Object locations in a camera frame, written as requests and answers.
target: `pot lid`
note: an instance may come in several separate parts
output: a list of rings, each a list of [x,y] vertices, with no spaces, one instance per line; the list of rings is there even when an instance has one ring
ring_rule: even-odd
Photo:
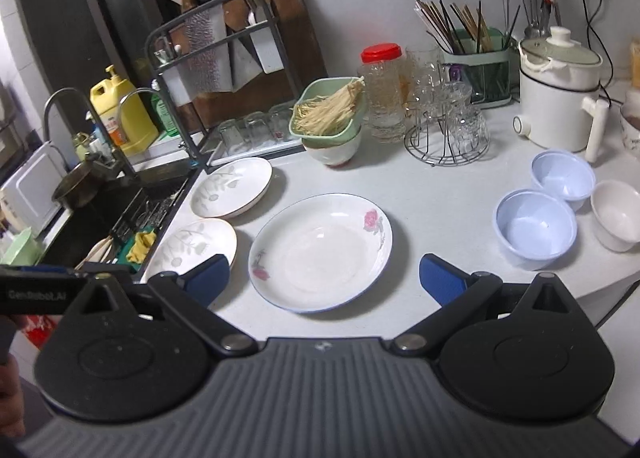
[[[571,31],[564,27],[551,27],[551,37],[523,40],[520,46],[527,54],[543,60],[586,65],[602,64],[599,54],[572,40]]]

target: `yellow detergent jug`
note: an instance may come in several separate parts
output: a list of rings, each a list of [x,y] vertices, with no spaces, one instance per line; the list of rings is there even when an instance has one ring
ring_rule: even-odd
[[[107,67],[106,72],[111,74],[111,79],[104,79],[91,89],[91,103],[111,139],[130,157],[145,151],[158,138],[158,129],[149,118],[139,95],[127,99],[118,117],[118,103],[136,87],[118,76],[113,64]]]

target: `plate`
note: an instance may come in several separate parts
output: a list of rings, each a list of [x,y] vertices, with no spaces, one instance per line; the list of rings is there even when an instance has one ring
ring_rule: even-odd
[[[228,222],[218,218],[199,220],[162,241],[145,275],[149,278],[163,271],[182,275],[216,254],[224,254],[231,266],[237,245],[236,231]]]
[[[366,291],[391,254],[380,207],[351,194],[322,194],[287,207],[258,233],[249,275],[269,303],[296,313],[340,307]]]
[[[196,189],[191,210],[203,218],[233,218],[251,209],[269,188],[269,161],[249,157],[217,168]]]

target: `green bowl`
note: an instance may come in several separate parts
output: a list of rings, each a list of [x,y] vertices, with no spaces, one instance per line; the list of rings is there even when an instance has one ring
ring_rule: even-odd
[[[338,92],[340,88],[356,79],[357,77],[328,77],[326,79],[318,79],[317,81],[314,81],[306,87],[306,90],[302,93],[302,96],[300,96],[300,99],[298,99],[296,105],[302,103],[302,101],[318,97],[319,95],[332,95],[335,92]],[[358,99],[356,101],[356,109],[353,115],[353,119],[349,121],[349,124],[347,124],[346,128],[340,133],[326,136],[305,135],[303,133],[300,133],[299,131],[296,131],[293,126],[294,114],[291,114],[291,120],[289,121],[289,132],[291,133],[291,135],[293,135],[294,137],[298,137],[299,139],[313,141],[314,145],[319,147],[326,148],[329,146],[338,146],[350,141],[356,136],[356,134],[360,130],[360,125],[362,124],[362,119],[366,111],[366,99],[364,96],[364,92],[361,92],[360,95],[358,95]]]
[[[42,255],[42,247],[33,237],[31,227],[18,234],[0,263],[3,265],[33,265]]]

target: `cutting board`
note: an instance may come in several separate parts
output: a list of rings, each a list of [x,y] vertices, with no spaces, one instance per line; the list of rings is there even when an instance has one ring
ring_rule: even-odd
[[[247,24],[249,9],[244,0],[232,0],[223,6],[225,22],[229,28],[238,30]],[[300,80],[300,92],[309,83],[327,77],[324,60],[316,33],[304,0],[271,0],[273,15],[284,43],[293,73]],[[172,31],[172,41],[180,44],[183,53],[189,44],[182,28]],[[193,107],[209,128],[220,122],[238,118],[255,111],[266,112],[272,106],[291,99],[293,95],[284,70],[272,74],[260,74],[238,92],[201,93],[193,100]],[[197,118],[189,105],[178,108],[190,131],[199,129]]]

